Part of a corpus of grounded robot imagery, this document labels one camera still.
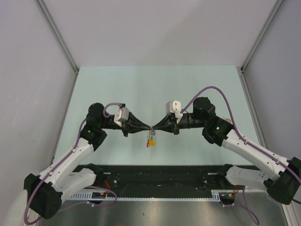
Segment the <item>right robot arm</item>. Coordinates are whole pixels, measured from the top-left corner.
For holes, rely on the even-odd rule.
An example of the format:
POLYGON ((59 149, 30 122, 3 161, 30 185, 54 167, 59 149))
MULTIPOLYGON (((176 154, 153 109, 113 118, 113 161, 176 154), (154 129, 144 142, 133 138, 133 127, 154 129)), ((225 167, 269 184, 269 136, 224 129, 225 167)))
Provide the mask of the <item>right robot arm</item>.
POLYGON ((182 129, 201 128, 207 142, 233 151, 257 167, 251 170, 225 164, 218 172, 220 188, 248 186, 267 192, 281 204, 289 205, 293 201, 301 185, 300 159, 289 160, 238 134, 232 122, 216 115, 215 106, 207 97, 196 98, 192 106, 192 113, 180 113, 179 101, 168 102, 166 116, 153 129, 178 135, 182 129))

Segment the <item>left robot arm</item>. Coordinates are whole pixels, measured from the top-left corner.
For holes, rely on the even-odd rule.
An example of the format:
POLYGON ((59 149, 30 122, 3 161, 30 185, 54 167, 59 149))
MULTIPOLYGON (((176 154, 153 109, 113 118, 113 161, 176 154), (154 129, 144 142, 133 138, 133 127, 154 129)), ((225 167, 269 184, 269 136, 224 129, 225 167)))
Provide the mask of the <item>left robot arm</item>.
POLYGON ((28 193, 27 205, 24 211, 24 222, 31 225, 28 211, 35 211, 41 218, 49 219, 60 209, 61 205, 78 191, 92 186, 103 185, 104 177, 96 166, 89 164, 76 175, 73 170, 88 156, 94 153, 106 139, 106 129, 121 130, 125 137, 151 127, 137 119, 126 105, 118 106, 115 114, 110 115, 101 103, 92 104, 86 118, 79 126, 75 143, 66 153, 52 163, 37 176, 29 174, 24 180, 24 189, 28 193))

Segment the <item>metal key organizer red handle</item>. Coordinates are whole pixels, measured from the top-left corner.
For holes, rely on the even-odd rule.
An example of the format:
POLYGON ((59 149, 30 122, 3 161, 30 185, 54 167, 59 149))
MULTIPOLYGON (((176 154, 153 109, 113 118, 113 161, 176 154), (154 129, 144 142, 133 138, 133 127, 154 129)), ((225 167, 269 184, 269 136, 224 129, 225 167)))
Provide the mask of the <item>metal key organizer red handle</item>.
MULTIPOLYGON (((154 137, 155 137, 155 135, 156 135, 156 131, 154 130, 154 128, 151 128, 148 134, 151 134, 151 139, 154 140, 154 137)), ((148 148, 151 147, 151 146, 149 145, 149 140, 150 140, 150 139, 147 138, 147 145, 146 145, 146 146, 147 146, 148 148)))

